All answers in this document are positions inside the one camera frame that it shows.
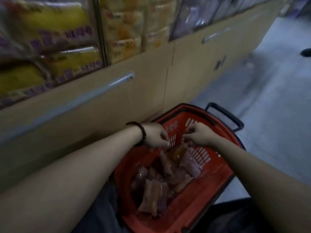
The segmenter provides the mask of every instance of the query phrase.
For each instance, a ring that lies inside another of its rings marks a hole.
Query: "gray floor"
[[[310,17],[278,18],[248,59],[217,78],[192,102],[202,108],[216,102],[231,111],[245,124],[237,135],[250,153],[308,185],[311,58],[299,53],[310,47]],[[235,178],[217,203],[247,196]]]

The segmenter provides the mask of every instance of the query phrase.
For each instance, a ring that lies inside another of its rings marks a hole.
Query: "black object on floor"
[[[311,48],[304,49],[302,52],[300,52],[300,55],[303,57],[311,57]]]
[[[274,232],[251,198],[210,207],[192,232],[260,233]]]

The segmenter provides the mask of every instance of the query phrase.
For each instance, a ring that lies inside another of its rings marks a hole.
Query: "basket handle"
[[[243,124],[243,122],[241,120],[239,120],[232,113],[230,113],[228,110],[224,109],[220,105],[217,105],[214,102],[210,102],[206,106],[205,111],[207,111],[208,108],[210,108],[210,107],[212,107],[212,108],[218,110],[219,112],[221,112],[222,114],[226,115],[229,119],[231,119],[231,121],[233,121],[238,126],[238,128],[234,129],[233,132],[240,131],[240,130],[242,130],[244,128],[244,124]]]

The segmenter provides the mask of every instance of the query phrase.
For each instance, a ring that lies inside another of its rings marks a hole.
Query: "person's left hand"
[[[145,144],[151,148],[169,148],[169,136],[165,129],[158,123],[142,124],[146,131]]]

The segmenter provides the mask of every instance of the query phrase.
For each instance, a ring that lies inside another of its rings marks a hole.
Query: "hand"
[[[183,135],[185,142],[191,141],[197,146],[214,146],[219,136],[203,123],[195,123],[187,127]]]
[[[145,144],[151,148],[169,148],[169,136],[165,129],[158,123],[142,124],[146,131]]]

